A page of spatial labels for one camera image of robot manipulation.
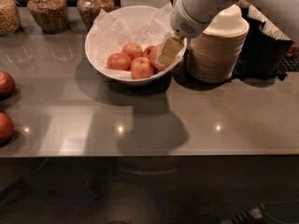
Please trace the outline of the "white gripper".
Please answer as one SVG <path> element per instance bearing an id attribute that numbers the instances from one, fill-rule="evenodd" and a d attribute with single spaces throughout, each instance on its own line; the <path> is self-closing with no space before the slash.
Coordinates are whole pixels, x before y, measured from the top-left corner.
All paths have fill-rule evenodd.
<path id="1" fill-rule="evenodd" d="M 199 36 L 215 17 L 213 0 L 177 0 L 170 25 L 175 34 L 168 33 L 157 53 L 155 62 L 166 67 L 184 48 L 184 38 Z"/>

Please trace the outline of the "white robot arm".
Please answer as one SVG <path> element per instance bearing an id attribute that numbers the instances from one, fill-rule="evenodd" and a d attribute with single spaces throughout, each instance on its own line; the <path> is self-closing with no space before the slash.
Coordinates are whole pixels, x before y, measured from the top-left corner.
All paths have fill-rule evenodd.
<path id="1" fill-rule="evenodd" d="M 170 16 L 172 33 L 164 37 L 155 62 L 166 67 L 184 47 L 185 38 L 196 38 L 212 20 L 236 0 L 177 0 Z"/>

